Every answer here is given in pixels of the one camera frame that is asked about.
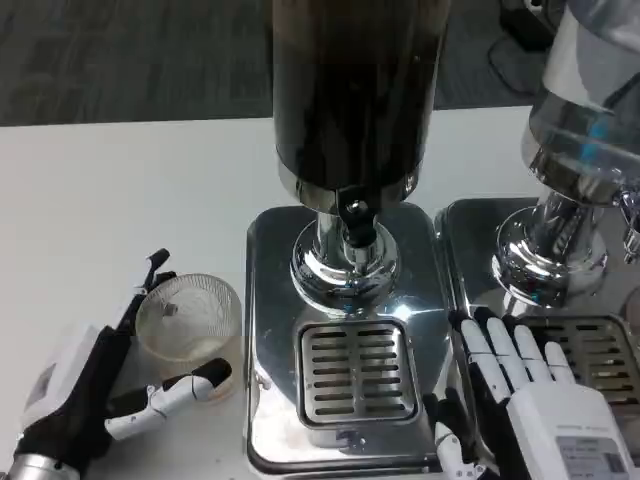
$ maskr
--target black cable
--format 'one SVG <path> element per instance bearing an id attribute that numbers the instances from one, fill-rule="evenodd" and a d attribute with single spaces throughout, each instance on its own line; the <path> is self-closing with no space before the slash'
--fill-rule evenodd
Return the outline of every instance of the black cable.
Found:
<path id="1" fill-rule="evenodd" d="M 494 75 L 498 77 L 498 80 L 500 80 L 500 83 L 502 83 L 502 85 L 514 95 L 517 95 L 519 97 L 535 97 L 536 92 L 531 92 L 529 90 L 520 90 L 518 88 L 515 88 L 513 85 L 511 85 L 507 80 L 507 78 L 504 76 L 504 74 L 500 71 L 498 66 L 495 64 L 495 62 L 493 61 L 493 53 L 500 46 L 501 43 L 503 43 L 505 40 L 509 40 L 510 38 L 511 37 L 509 35 L 503 35 L 502 37 L 498 38 L 495 42 L 491 44 L 491 46 L 487 50 L 487 63 L 489 64 L 489 68 L 491 68 L 491 71 L 494 73 Z"/>

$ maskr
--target stainless steel drip tray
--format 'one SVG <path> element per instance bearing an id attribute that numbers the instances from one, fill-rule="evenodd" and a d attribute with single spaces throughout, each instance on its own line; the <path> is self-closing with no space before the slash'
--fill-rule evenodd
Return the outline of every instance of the stainless steel drip tray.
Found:
<path id="1" fill-rule="evenodd" d="M 405 342 L 393 322 L 306 328 L 298 356 L 301 420 L 311 428 L 410 420 L 418 403 Z"/>

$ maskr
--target silver machine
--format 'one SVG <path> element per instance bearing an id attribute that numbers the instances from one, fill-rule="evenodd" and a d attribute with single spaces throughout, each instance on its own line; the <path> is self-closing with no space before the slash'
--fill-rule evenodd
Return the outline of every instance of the silver machine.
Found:
<path id="1" fill-rule="evenodd" d="M 640 462 L 640 4 L 569 0 L 522 141 L 539 199 L 437 218 L 453 306 L 562 345 Z"/>
<path id="2" fill-rule="evenodd" d="M 263 474 L 428 471 L 451 362 L 415 188 L 448 0 L 267 2 L 279 173 L 252 224 L 246 450 Z"/>
<path id="3" fill-rule="evenodd" d="M 595 470 L 574 465 L 571 452 L 594 439 L 556 430 L 580 413 L 572 405 L 584 394 L 599 413 L 581 411 L 579 423 L 608 416 L 607 431 L 622 435 L 596 439 L 605 452 L 597 468 L 618 475 L 598 478 L 628 478 L 640 462 L 640 4 L 568 1 L 522 147 L 541 197 L 461 200 L 435 226 L 401 202 L 418 182 L 448 0 L 266 4 L 279 173 L 304 207 L 267 210 L 248 233 L 253 467 L 291 477 L 444 468 L 450 478 L 490 478 L 524 456 L 538 480 L 550 478 L 540 476 L 550 468 L 544 449 L 558 439 L 554 471 L 566 476 L 553 478 L 583 478 L 573 472 Z M 478 340 L 491 322 L 493 347 Z M 519 353 L 505 341 L 514 323 L 527 332 Z M 509 382 L 493 380 L 501 367 Z M 529 386 L 562 384 L 554 370 L 582 384 L 562 408 L 548 399 L 573 387 Z M 488 413 L 473 386 L 478 371 L 484 400 L 494 400 Z M 496 398 L 498 384 L 505 393 Z M 427 412 L 456 396 L 464 407 L 450 424 L 469 432 L 460 441 Z M 495 419 L 506 402 L 517 421 L 515 436 L 502 437 Z M 629 455 L 611 453 L 614 437 Z"/>

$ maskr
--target robotic hand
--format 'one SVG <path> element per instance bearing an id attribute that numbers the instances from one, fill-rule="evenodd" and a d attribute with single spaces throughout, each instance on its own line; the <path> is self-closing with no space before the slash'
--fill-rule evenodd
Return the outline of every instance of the robotic hand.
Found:
<path id="1" fill-rule="evenodd" d="M 475 317 L 453 324 L 464 342 L 480 430 L 500 478 L 631 478 L 633 462 L 609 405 L 600 392 L 576 384 L 560 345 L 546 343 L 543 357 L 531 330 L 515 319 L 500 320 L 487 309 Z M 446 417 L 438 416 L 435 436 L 448 478 L 495 475 L 465 463 L 457 429 Z"/>

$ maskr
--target white label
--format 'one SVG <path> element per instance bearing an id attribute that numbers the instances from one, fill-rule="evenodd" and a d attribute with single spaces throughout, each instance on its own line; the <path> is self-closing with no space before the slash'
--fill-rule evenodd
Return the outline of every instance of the white label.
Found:
<path id="1" fill-rule="evenodd" d="M 616 442 L 605 437 L 556 437 L 572 480 L 629 480 Z"/>

